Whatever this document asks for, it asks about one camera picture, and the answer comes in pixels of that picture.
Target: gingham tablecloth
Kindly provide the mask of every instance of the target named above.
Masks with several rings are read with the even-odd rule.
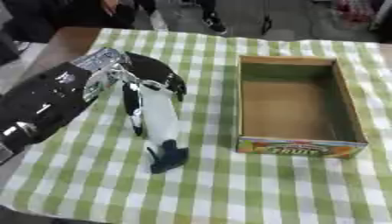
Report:
[[[133,136],[118,84],[30,149],[0,204],[111,223],[392,222],[392,73],[377,44],[104,29],[91,51],[102,46],[162,60],[184,78],[189,93],[175,106],[189,162],[149,174],[149,143]],[[351,160],[234,152],[239,54],[339,58],[369,147]]]

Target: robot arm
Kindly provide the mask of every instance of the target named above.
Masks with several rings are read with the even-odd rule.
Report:
[[[59,128],[68,125],[102,91],[111,88],[117,81],[123,82],[124,105],[137,136],[143,131],[143,114],[144,119],[154,120],[159,117],[172,123],[177,122],[174,110],[169,110],[170,115],[159,114],[157,107],[162,105],[158,103],[154,107],[151,102],[162,90],[167,96],[176,94],[182,101],[186,84],[179,76],[156,59],[102,48],[37,74],[0,98],[0,164],[17,155],[26,145],[40,143]],[[151,91],[157,94],[146,94]],[[144,108],[144,101],[149,103],[149,108]],[[165,106],[172,107],[171,101],[165,101]],[[156,136],[157,130],[161,129],[161,138],[164,139],[153,141],[164,148],[164,154],[162,157],[152,155],[155,163],[151,171],[160,173],[182,165],[187,160],[187,149],[178,150],[173,143],[171,147],[166,146],[169,145],[166,141],[175,142],[176,135],[167,138],[164,133],[166,130],[158,127],[159,122],[146,123],[149,133]]]

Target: sneaker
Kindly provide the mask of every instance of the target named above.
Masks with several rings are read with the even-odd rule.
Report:
[[[226,26],[221,22],[221,19],[218,18],[218,14],[216,12],[204,16],[203,22],[208,26],[208,28],[218,32],[220,35],[225,34],[228,31]]]
[[[162,17],[161,13],[158,10],[155,10],[150,15],[150,21],[151,21],[152,28],[154,28],[154,31],[157,32],[169,31],[169,29],[167,28],[167,24],[164,21],[164,18]]]

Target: cardboard box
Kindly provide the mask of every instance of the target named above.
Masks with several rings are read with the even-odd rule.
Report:
[[[336,60],[239,62],[238,152],[350,158],[368,145]]]

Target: person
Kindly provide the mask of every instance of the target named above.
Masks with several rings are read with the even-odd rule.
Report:
[[[165,23],[161,13],[157,10],[155,0],[134,0],[136,7],[139,5],[147,12],[150,18],[152,28],[155,31],[168,31],[167,24]],[[119,4],[131,4],[132,0],[102,0],[102,8],[109,14],[113,15],[116,7]]]
[[[132,29],[133,6],[117,0],[3,0],[13,19],[4,29],[16,40],[46,43],[64,26]]]
[[[142,8],[147,12],[150,18],[152,28],[155,31],[167,32],[167,24],[164,21],[161,13],[157,10],[157,4],[155,0],[135,0],[136,4],[142,6]]]
[[[219,34],[225,34],[227,32],[226,26],[221,22],[218,13],[215,10],[216,0],[181,0],[183,5],[199,5],[203,10],[203,22]]]

